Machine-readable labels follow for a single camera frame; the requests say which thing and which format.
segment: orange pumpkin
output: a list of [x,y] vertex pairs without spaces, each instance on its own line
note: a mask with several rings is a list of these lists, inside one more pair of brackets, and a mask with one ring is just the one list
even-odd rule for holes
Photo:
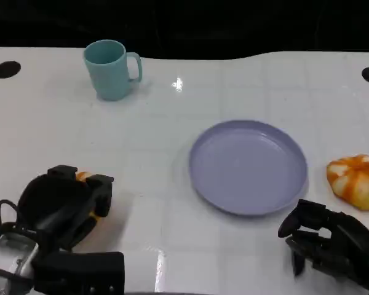
[[79,181],[86,181],[86,178],[88,178],[89,176],[92,176],[93,174],[89,173],[89,172],[78,172],[76,173],[76,180]]
[[369,155],[330,162],[327,179],[337,197],[360,210],[369,210]]

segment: tabletop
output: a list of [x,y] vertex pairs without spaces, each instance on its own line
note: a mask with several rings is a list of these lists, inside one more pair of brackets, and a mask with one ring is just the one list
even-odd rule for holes
[[[0,63],[7,60],[22,69],[0,79],[0,199],[17,202],[28,182],[58,164],[113,176],[111,212],[76,250],[122,251],[126,291],[366,294],[309,265],[294,280],[277,238],[290,209],[237,218],[212,208],[191,188],[188,154],[218,122],[272,124],[306,155],[306,198],[369,228],[369,213],[335,198],[325,177],[329,161],[369,154],[369,83],[361,77],[369,53],[143,58],[143,82],[117,102],[97,99],[82,49],[0,48]],[[13,217],[6,211],[4,219]]]

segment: teal mug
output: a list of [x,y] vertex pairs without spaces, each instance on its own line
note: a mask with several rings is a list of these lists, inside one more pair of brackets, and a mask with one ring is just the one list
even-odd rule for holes
[[[134,57],[138,64],[138,77],[129,77],[127,57]],[[135,52],[126,52],[115,40],[99,40],[84,50],[84,61],[97,95],[103,100],[120,100],[129,93],[131,83],[142,80],[141,58]]]

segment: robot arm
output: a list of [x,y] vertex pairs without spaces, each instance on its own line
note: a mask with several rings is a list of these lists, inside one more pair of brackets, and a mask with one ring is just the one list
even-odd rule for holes
[[[331,237],[300,230],[301,226],[312,230],[324,227]],[[369,290],[369,230],[354,217],[300,200],[283,221],[278,236],[286,238],[292,250],[296,276],[303,273],[308,259],[313,268],[335,277],[347,277]]]
[[15,222],[0,216],[0,295],[36,291],[56,294],[124,293],[123,254],[74,254],[77,245],[106,217],[113,178],[79,181],[76,168],[60,165],[27,185]]

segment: cable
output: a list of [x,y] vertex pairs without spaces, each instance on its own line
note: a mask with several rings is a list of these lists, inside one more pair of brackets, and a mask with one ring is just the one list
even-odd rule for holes
[[1,224],[2,224],[2,220],[1,220],[1,206],[2,206],[2,204],[7,204],[12,209],[14,209],[15,212],[17,213],[17,219],[20,219],[21,222],[24,223],[24,225],[27,225],[26,219],[23,217],[23,215],[19,211],[18,206],[16,206],[16,204],[14,204],[13,202],[11,202],[10,200],[5,200],[4,199],[4,200],[0,200],[0,227],[1,227]]

